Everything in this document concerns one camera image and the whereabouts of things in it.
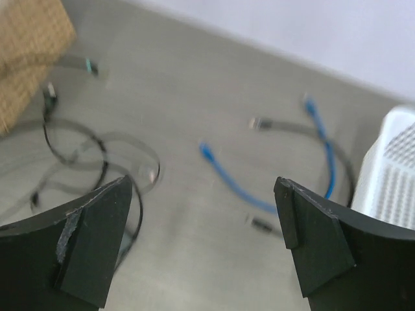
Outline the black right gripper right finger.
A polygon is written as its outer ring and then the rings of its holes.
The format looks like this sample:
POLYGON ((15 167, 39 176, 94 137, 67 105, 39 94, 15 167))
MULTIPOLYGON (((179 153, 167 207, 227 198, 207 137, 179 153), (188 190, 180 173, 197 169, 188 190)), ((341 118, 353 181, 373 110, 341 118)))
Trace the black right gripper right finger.
POLYGON ((285 246, 311 310, 413 310, 414 231, 278 178, 285 246))

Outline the black braided cable teal boot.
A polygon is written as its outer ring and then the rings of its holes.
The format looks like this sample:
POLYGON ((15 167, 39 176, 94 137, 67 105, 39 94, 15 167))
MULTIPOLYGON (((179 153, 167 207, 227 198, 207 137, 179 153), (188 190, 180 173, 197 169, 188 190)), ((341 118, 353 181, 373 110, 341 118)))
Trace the black braided cable teal boot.
MULTIPOLYGON (((80 69, 87 71, 90 75, 93 75, 94 77, 100 76, 100 69, 99 65, 96 62, 92 62, 89 58, 81 58, 78 56, 63 56, 61 57, 54 65, 51 66, 58 66, 58 67, 65 67, 65 68, 73 68, 73 69, 80 69)), ((140 141, 139 139, 136 139, 135 137, 132 137, 127 134, 122 134, 118 132, 109 132, 106 133, 105 136, 102 138, 105 138, 104 140, 97 136, 91 129, 85 127, 82 124, 79 124, 75 121, 70 121, 66 119, 56 119, 53 120, 53 111, 58 104, 58 96, 54 90, 54 87, 52 84, 48 84, 47 89, 43 92, 43 98, 44 98, 44 107, 43 107, 43 122, 42 122, 42 128, 43 128, 43 134, 45 138, 45 142, 47 143, 47 146, 53 156, 57 158, 58 162, 62 166, 67 166, 69 168, 73 168, 76 170, 90 170, 93 169, 95 166, 97 166, 97 162, 79 162, 79 156, 86 152, 89 148, 92 146, 96 146, 102 157, 101 161, 101 170, 100 174, 97 178, 97 181, 92 186, 92 190, 95 190, 99 187, 101 187, 104 183, 104 179, 108 173, 108 170, 110 167, 112 167, 114 170, 122 173, 127 174, 128 170, 124 167, 109 162, 109 155, 108 150, 105 146, 105 142, 110 142, 114 140, 121 140, 124 143, 128 143, 132 145, 133 147, 143 151, 145 154, 147 154, 149 157, 151 157, 155 163, 157 164, 156 171, 149 171, 148 178, 149 178, 149 184, 146 185, 141 190, 142 193, 146 193, 150 190, 152 190, 157 182, 159 181, 159 178, 161 176, 161 162, 160 157, 158 154, 151 149, 150 146, 146 145, 144 142, 140 141), (72 152, 71 155, 66 156, 64 154, 61 154, 50 142, 49 136, 48 136, 48 127, 55 124, 56 126, 60 126, 63 128, 69 128, 70 130, 74 130, 76 132, 80 132, 84 134, 87 139, 84 143, 80 145, 74 152, 72 152)), ((70 193, 70 194, 80 194, 81 189, 72 187, 69 185, 65 185, 64 183, 60 182, 52 182, 51 188, 54 189, 60 189, 64 192, 70 193)))

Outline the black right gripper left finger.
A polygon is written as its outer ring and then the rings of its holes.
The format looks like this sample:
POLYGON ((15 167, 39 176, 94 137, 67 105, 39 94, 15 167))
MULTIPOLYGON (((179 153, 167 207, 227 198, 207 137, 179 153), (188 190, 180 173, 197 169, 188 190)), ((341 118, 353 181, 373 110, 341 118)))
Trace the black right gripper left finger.
POLYGON ((131 200, 125 176, 1 226, 1 309, 104 308, 131 200))

